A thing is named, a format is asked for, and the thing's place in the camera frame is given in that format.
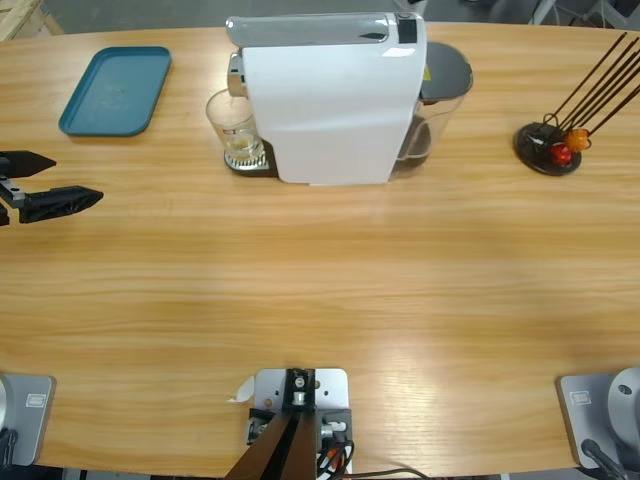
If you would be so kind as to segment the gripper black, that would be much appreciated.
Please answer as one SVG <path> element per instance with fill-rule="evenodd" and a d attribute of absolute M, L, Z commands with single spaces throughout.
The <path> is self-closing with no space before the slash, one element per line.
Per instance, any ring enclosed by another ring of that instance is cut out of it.
<path fill-rule="evenodd" d="M 1 198 L 18 211 L 20 223 L 28 224 L 79 213 L 98 203 L 104 193 L 83 186 L 53 188 L 28 193 L 10 178 L 24 178 L 54 167 L 57 162 L 26 150 L 2 151 Z"/>

